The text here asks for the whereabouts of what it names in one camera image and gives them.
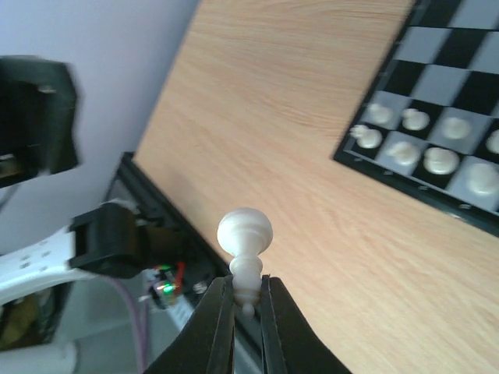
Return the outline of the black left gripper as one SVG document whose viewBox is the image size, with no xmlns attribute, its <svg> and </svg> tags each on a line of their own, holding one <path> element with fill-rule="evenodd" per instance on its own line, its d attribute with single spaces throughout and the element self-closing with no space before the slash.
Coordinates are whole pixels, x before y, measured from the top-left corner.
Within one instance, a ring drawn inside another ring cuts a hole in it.
<svg viewBox="0 0 499 374">
<path fill-rule="evenodd" d="M 1 57 L 1 186 L 76 168 L 77 89 L 68 64 Z"/>
</svg>

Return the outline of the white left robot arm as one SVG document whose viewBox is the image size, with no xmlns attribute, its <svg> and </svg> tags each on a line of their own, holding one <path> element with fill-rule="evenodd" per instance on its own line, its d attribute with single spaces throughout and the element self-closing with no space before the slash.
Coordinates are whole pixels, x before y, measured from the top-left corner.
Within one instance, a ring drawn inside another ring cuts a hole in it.
<svg viewBox="0 0 499 374">
<path fill-rule="evenodd" d="M 2 187 L 78 166 L 76 107 L 76 86 L 64 62 L 1 58 Z M 121 281 L 140 272 L 136 223 L 136 210 L 111 200 L 47 238 L 3 255 L 1 303 L 95 277 L 122 290 Z"/>
</svg>

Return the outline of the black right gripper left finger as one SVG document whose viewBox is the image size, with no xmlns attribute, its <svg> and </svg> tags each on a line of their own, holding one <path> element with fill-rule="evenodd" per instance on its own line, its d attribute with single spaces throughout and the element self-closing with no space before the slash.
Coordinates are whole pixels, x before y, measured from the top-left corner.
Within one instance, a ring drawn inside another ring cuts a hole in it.
<svg viewBox="0 0 499 374">
<path fill-rule="evenodd" d="M 145 374 L 234 372 L 235 306 L 232 277 L 215 278 L 180 334 Z"/>
</svg>

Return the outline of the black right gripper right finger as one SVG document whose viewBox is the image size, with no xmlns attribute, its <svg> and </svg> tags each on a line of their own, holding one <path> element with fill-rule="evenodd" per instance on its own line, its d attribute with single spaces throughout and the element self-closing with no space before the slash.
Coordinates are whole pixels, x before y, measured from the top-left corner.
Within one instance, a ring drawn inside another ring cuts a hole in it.
<svg viewBox="0 0 499 374">
<path fill-rule="evenodd" d="M 350 372 L 313 332 L 278 277 L 262 278 L 260 327 L 265 373 Z"/>
</svg>

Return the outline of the white chess piece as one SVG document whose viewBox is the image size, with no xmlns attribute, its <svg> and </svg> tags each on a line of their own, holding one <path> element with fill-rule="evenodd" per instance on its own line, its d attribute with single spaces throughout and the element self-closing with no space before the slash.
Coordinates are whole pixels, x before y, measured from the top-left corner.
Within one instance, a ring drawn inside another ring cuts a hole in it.
<svg viewBox="0 0 499 374">
<path fill-rule="evenodd" d="M 443 122 L 442 133 L 446 139 L 461 140 L 471 131 L 471 125 L 463 118 L 449 117 Z"/>
<path fill-rule="evenodd" d="M 416 163 L 420 157 L 419 149 L 412 143 L 399 141 L 393 143 L 386 154 L 398 165 L 409 166 Z"/>
<path fill-rule="evenodd" d="M 472 164 L 466 172 L 466 184 L 475 195 L 493 195 L 498 191 L 498 171 L 491 164 Z"/>
<path fill-rule="evenodd" d="M 363 149 L 374 149 L 381 145 L 383 136 L 380 131 L 368 128 L 366 125 L 354 125 L 350 129 L 350 136 Z"/>
<path fill-rule="evenodd" d="M 424 152 L 423 166 L 434 175 L 452 174 L 457 170 L 459 163 L 459 156 L 452 150 L 430 147 Z"/>
<path fill-rule="evenodd" d="M 371 123 L 375 125 L 386 125 L 393 116 L 393 111 L 378 103 L 372 103 L 367 106 L 367 114 Z"/>
<path fill-rule="evenodd" d="M 425 129 L 430 122 L 429 115 L 415 108 L 406 108 L 402 112 L 402 126 L 411 131 Z"/>
</svg>

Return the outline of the white chess bishop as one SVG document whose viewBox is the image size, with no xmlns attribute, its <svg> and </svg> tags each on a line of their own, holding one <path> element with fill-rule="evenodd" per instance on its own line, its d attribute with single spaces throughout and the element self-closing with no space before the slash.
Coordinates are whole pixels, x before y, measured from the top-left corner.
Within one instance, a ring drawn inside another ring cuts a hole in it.
<svg viewBox="0 0 499 374">
<path fill-rule="evenodd" d="M 221 219 L 217 240 L 220 247 L 232 256 L 234 301 L 249 318 L 260 304 L 263 263 L 259 255 L 273 240 L 273 229 L 267 216 L 253 208 L 233 210 Z"/>
</svg>

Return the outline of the white chess pawn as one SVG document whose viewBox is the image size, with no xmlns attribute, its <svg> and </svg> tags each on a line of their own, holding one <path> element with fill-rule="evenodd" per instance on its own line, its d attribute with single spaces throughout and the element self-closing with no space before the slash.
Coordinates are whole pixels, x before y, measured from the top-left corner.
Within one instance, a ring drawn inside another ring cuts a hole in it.
<svg viewBox="0 0 499 374">
<path fill-rule="evenodd" d="M 486 141 L 489 152 L 499 154 L 499 130 L 493 131 Z"/>
</svg>

